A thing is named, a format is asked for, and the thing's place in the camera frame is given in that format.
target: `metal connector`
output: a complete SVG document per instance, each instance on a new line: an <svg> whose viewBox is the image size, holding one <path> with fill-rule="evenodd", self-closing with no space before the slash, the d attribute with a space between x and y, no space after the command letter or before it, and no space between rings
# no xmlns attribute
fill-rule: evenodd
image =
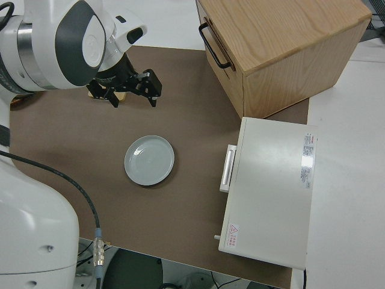
<svg viewBox="0 0 385 289"><path fill-rule="evenodd" d="M104 242L100 237L96 237L94 240L94 266L104 265Z"/></svg>

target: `printed label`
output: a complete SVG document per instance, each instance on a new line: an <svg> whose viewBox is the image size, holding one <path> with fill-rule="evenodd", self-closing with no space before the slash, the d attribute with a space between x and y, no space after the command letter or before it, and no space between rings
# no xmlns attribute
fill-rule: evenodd
<svg viewBox="0 0 385 289"><path fill-rule="evenodd" d="M314 141L314 135L311 133L305 135L301 162L301 183L305 188L310 188L312 185Z"/></svg>
<svg viewBox="0 0 385 289"><path fill-rule="evenodd" d="M227 247L236 247L236 239L238 238L239 226L236 224L230 224L227 230Z"/></svg>

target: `cable connector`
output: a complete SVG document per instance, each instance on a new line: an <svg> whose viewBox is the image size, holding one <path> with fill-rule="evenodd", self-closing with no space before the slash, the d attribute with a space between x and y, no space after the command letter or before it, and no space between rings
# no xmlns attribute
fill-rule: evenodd
<svg viewBox="0 0 385 289"><path fill-rule="evenodd" d="M95 240L94 240L94 267L95 267L95 278L103 278L103 265L104 265L104 242L102 240L102 229L95 229Z"/></svg>
<svg viewBox="0 0 385 289"><path fill-rule="evenodd" d="M94 266L104 265L104 242L101 237L96 237L94 240Z"/></svg>

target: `metal handle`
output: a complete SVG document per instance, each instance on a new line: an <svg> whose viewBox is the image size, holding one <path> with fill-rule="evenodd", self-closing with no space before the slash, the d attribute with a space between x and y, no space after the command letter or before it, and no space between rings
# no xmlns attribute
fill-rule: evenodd
<svg viewBox="0 0 385 289"><path fill-rule="evenodd" d="M231 66L231 62L227 62L227 63L221 63L221 61L219 60L219 58L217 57L217 55L215 54L214 50L212 50L212 47L210 46L209 42L207 41L205 35L203 34L202 30L207 28L209 26L209 24L207 22L205 23L202 23L200 26L199 26L199 34L200 36L202 37L203 39L203 42L205 43L205 45L207 46L207 49L210 51L212 57L214 58L216 64L222 68L222 69L225 69L225 68L228 68Z"/></svg>
<svg viewBox="0 0 385 289"><path fill-rule="evenodd" d="M229 144L227 146L226 160L224 161L223 174L219 191L228 193L230 190L231 174L233 172L236 146Z"/></svg>

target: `warning label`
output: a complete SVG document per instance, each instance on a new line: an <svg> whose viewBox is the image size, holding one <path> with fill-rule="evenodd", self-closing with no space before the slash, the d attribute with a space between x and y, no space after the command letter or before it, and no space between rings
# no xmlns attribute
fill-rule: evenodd
<svg viewBox="0 0 385 289"><path fill-rule="evenodd" d="M239 226L236 224L229 224L227 230L227 247L236 247L236 240L238 239Z"/></svg>

